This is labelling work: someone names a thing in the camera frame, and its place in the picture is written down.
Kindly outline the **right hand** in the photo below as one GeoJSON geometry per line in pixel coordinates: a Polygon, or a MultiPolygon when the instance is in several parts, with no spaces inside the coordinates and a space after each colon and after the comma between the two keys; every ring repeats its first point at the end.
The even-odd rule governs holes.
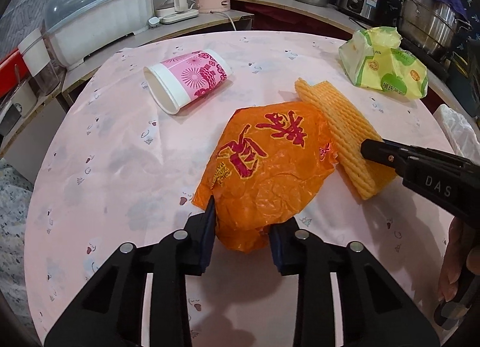
{"type": "Polygon", "coordinates": [[[479,275],[479,244],[474,243],[475,237],[474,229],[462,220],[453,218],[439,274],[439,301],[451,301],[456,296],[463,266],[466,266],[474,275],[479,275]]]}

